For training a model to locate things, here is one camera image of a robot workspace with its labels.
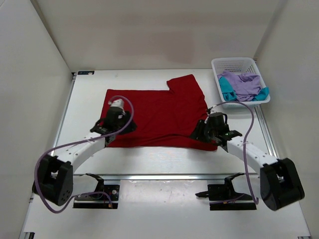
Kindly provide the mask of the red t shirt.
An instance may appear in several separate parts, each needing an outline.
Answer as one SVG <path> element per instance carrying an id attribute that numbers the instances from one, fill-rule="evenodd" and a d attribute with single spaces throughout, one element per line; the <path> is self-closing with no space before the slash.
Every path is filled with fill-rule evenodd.
<path id="1" fill-rule="evenodd" d="M 195 77 L 190 74 L 167 81 L 168 90 L 114 90 L 106 91 L 101 117 L 109 109 L 109 100 L 123 96 L 134 108 L 133 121 L 137 129 L 117 135 L 110 147 L 183 147 L 215 151 L 216 145 L 190 138 L 199 120 L 207 117 L 205 96 Z"/>

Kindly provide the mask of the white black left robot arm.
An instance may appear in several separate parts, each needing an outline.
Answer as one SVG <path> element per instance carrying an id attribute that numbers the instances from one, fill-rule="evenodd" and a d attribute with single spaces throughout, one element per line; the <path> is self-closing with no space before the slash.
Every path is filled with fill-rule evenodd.
<path id="1" fill-rule="evenodd" d="M 108 147 L 117 135 L 136 130 L 133 121 L 134 111 L 121 107 L 110 107 L 105 118 L 97 120 L 90 132 L 81 140 L 65 144 L 66 150 L 60 155 L 44 153 L 36 163 L 33 192 L 53 213 L 57 213 L 49 202 L 66 208 L 70 201 L 82 195 L 93 199 L 107 198 L 103 180 L 93 173 L 79 177 L 74 172 L 90 157 Z"/>

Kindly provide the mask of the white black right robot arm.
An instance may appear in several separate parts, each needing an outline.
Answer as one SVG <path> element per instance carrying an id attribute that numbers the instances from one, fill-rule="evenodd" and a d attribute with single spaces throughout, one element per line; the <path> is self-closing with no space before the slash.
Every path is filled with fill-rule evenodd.
<path id="1" fill-rule="evenodd" d="M 249 179 L 247 172 L 236 173 L 224 178 L 223 184 L 210 184 L 206 192 L 197 193 L 197 197 L 210 200 L 212 209 L 225 210 L 226 204 L 231 210 L 255 209 L 248 204 L 240 207 L 236 201 L 261 199 L 269 209 L 276 211 L 305 197 L 293 161 L 271 156 L 249 143 L 240 132 L 230 130 L 226 114 L 211 113 L 205 120 L 199 120 L 190 138 L 214 143 L 258 175 Z"/>

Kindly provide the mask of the teal t shirt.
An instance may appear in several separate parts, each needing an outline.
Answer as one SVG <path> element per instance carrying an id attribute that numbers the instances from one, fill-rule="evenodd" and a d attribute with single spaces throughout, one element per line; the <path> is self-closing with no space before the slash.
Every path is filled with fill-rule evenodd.
<path id="1" fill-rule="evenodd" d="M 235 78 L 221 76 L 218 82 L 223 99 L 227 102 L 257 102 L 269 96 L 269 88 L 261 87 L 259 77 L 242 80 L 239 75 Z"/>

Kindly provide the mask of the white plastic laundry basket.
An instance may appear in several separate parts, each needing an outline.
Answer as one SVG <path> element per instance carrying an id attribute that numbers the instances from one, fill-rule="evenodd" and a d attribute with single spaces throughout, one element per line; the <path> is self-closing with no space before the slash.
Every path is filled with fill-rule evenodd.
<path id="1" fill-rule="evenodd" d="M 266 87 L 266 84 L 261 76 L 261 73 L 255 63 L 255 61 L 248 57 L 228 57 L 228 58 L 216 58 L 211 61 L 212 70 L 214 73 L 215 82 L 220 94 L 220 98 L 224 103 L 222 105 L 225 109 L 236 109 L 236 108 L 243 108 L 244 106 L 241 105 L 241 102 L 230 101 L 227 102 L 223 99 L 221 89 L 219 86 L 218 74 L 222 74 L 224 71 L 232 72 L 234 74 L 242 74 L 242 73 L 253 73 L 260 76 L 260 84 L 262 88 Z M 260 104 L 265 104 L 270 101 L 270 95 L 264 101 L 257 101 L 257 102 L 242 102 L 250 108 L 256 107 Z"/>

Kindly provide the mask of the lilac t shirt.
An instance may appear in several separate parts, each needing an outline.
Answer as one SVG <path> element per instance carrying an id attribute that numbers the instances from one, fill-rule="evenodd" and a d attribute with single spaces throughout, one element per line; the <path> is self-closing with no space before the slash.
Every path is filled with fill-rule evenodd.
<path id="1" fill-rule="evenodd" d="M 252 101 L 262 90 L 260 76 L 253 73 L 234 74 L 224 71 L 217 75 L 225 101 Z"/>

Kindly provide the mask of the small dark table label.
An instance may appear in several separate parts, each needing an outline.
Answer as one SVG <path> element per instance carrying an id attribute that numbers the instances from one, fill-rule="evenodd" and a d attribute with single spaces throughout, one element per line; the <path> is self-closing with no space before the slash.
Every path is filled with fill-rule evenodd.
<path id="1" fill-rule="evenodd" d="M 77 75 L 94 75 L 95 71 L 78 71 Z"/>

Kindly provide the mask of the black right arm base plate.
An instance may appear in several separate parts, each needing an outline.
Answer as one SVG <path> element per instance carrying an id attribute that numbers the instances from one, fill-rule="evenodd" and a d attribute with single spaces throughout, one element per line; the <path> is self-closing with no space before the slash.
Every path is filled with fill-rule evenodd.
<path id="1" fill-rule="evenodd" d="M 233 180 L 244 173 L 237 173 L 224 178 L 224 184 L 208 184 L 207 191 L 195 193 L 197 198 L 208 198 L 210 211 L 252 211 L 257 210 L 252 196 L 236 192 Z"/>

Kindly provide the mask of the aluminium table frame rail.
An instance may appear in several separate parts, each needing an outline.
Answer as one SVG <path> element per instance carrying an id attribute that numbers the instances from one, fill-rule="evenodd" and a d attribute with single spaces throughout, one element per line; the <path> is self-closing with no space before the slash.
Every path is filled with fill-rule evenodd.
<path id="1" fill-rule="evenodd" d="M 104 180 L 170 181 L 170 180 L 223 180 L 230 174 L 96 174 Z"/>

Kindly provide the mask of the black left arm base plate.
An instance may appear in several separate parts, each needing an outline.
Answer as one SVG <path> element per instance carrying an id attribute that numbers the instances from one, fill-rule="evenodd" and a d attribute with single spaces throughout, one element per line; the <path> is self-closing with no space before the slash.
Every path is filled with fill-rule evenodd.
<path id="1" fill-rule="evenodd" d="M 117 209 L 120 196 L 120 181 L 107 180 L 99 175 L 84 174 L 73 178 L 73 208 Z"/>

